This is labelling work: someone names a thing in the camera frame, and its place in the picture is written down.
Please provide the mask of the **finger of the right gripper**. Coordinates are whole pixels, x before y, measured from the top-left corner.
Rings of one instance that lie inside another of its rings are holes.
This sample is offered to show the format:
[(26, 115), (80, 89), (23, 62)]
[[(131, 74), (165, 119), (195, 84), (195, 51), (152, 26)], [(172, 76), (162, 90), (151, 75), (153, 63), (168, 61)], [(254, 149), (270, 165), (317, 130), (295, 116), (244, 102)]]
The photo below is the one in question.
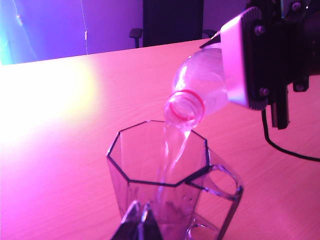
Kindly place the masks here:
[(261, 111), (268, 104), (268, 97), (260, 95), (259, 80), (255, 77), (253, 39), (265, 32), (260, 24), (262, 13), (258, 7), (249, 7), (220, 29), (222, 60), (225, 75), (227, 98), (242, 107)]
[(219, 32), (216, 32), (214, 34), (214, 36), (212, 36), (210, 38), (210, 40), (208, 40), (207, 42), (205, 42), (204, 44), (202, 44), (199, 48), (203, 49), (207, 46), (213, 45), (213, 44), (219, 44), (221, 43), (221, 34)]

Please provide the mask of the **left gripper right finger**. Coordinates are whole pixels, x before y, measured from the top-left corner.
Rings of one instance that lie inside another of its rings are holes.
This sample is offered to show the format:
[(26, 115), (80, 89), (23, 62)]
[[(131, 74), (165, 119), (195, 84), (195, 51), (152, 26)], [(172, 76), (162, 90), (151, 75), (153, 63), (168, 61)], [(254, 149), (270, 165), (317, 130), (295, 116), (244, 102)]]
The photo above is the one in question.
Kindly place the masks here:
[(162, 240), (160, 228), (155, 219), (151, 205), (146, 203), (138, 223), (139, 240)]

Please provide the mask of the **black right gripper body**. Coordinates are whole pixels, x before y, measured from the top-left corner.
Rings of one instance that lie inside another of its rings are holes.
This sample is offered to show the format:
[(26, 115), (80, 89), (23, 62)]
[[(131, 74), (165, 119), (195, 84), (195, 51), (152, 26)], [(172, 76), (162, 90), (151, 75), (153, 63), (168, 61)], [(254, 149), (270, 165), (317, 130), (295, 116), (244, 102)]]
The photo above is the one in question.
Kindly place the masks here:
[(320, 73), (320, 2), (318, 0), (248, 0), (261, 16), (247, 30), (249, 107), (271, 106), (272, 126), (289, 124), (288, 88), (306, 92), (309, 77)]

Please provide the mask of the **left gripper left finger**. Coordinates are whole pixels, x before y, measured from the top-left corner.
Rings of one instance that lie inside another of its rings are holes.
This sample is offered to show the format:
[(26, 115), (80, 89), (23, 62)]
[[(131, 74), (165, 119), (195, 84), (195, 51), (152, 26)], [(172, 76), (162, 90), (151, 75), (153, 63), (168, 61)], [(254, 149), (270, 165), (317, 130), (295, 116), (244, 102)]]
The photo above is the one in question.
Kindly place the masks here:
[(138, 240), (138, 225), (140, 224), (141, 205), (134, 200), (126, 210), (111, 240)]

